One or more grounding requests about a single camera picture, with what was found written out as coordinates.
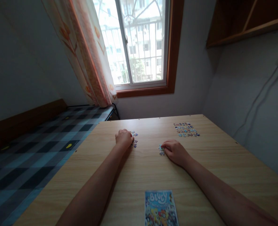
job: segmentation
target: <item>tree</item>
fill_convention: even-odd
[[[123,70],[122,72],[122,79],[123,79],[123,83],[127,83],[127,75],[129,74],[128,70]]]
[[[145,67],[142,60],[130,59],[130,67],[132,71],[132,77],[134,82],[141,82],[142,77],[145,76]]]

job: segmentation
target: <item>hand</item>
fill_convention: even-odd
[[[162,146],[166,155],[176,164],[185,167],[192,158],[177,140],[167,140]]]
[[[119,132],[116,133],[115,137],[116,145],[118,145],[123,150],[126,150],[134,140],[134,137],[132,137],[130,131],[127,131],[126,129],[119,130]]]

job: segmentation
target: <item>person's left hand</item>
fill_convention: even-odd
[[[119,132],[116,133],[115,137],[116,145],[124,150],[126,150],[134,140],[134,137],[132,137],[130,131],[127,131],[126,129],[119,130]]]

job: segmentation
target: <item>white wall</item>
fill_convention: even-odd
[[[207,97],[204,115],[233,136],[276,68],[277,60],[278,31],[227,45]],[[278,80],[268,90],[277,77],[278,70],[256,102],[246,126],[234,139],[278,173]]]
[[[0,0],[0,10],[66,104],[88,104],[42,1]]]
[[[0,120],[60,99],[0,12]]]
[[[175,93],[119,99],[122,119],[202,113],[219,58],[219,51],[205,49],[214,7],[215,0],[185,1]]]

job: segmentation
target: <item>forearm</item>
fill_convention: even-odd
[[[97,225],[106,205],[124,150],[115,145],[68,205],[57,225]]]
[[[278,225],[278,221],[189,157],[185,170],[227,225]]]

